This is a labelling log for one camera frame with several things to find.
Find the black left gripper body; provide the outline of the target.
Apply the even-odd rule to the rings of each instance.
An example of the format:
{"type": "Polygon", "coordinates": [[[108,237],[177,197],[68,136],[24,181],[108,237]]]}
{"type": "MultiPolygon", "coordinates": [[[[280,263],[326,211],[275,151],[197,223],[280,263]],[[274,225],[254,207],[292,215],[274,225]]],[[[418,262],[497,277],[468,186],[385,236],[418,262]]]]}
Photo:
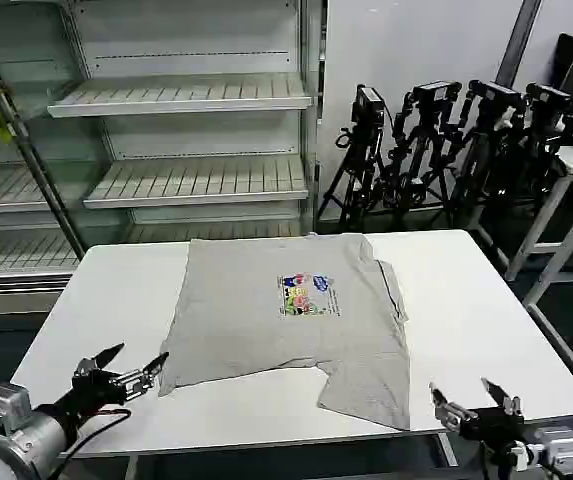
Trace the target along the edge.
{"type": "Polygon", "coordinates": [[[67,444],[74,444],[81,427],[102,407],[124,405],[126,388],[117,385],[117,373],[105,370],[92,370],[72,378],[72,388],[52,404],[41,404],[35,411],[45,414],[63,429],[67,444]]]}

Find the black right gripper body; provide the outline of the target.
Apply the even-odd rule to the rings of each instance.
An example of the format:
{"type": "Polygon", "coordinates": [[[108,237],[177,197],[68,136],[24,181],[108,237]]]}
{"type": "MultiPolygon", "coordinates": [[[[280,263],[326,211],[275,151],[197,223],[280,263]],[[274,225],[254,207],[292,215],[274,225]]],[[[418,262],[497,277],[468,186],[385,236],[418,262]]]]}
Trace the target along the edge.
{"type": "Polygon", "coordinates": [[[487,446],[505,446],[517,441],[525,443],[524,426],[520,410],[507,414],[503,407],[485,407],[470,410],[459,424],[459,436],[487,446]]]}

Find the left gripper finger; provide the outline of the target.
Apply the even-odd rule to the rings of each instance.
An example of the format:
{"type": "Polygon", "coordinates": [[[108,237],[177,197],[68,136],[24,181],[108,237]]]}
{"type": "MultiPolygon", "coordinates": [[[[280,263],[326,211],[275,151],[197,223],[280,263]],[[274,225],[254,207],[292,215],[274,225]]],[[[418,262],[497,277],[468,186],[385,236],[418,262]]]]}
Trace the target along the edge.
{"type": "Polygon", "coordinates": [[[81,359],[75,369],[74,376],[87,376],[94,370],[102,370],[120,353],[124,346],[124,343],[119,343],[100,351],[91,358],[81,359]]]}
{"type": "Polygon", "coordinates": [[[113,377],[109,381],[112,398],[116,401],[131,401],[147,393],[154,387],[155,379],[168,357],[169,353],[163,352],[141,369],[113,377]]]}

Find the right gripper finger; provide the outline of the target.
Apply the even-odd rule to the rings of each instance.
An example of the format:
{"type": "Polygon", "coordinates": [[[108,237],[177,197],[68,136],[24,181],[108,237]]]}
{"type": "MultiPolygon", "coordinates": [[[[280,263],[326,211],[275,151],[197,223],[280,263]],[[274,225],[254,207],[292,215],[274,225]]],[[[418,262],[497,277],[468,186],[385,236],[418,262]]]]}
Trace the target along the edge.
{"type": "Polygon", "coordinates": [[[519,397],[511,397],[500,385],[482,377],[481,382],[495,403],[503,409],[506,415],[521,416],[521,400],[519,397]]]}
{"type": "Polygon", "coordinates": [[[460,405],[449,402],[441,390],[429,384],[435,418],[449,431],[459,431],[461,425],[470,420],[470,412],[460,405]]]}

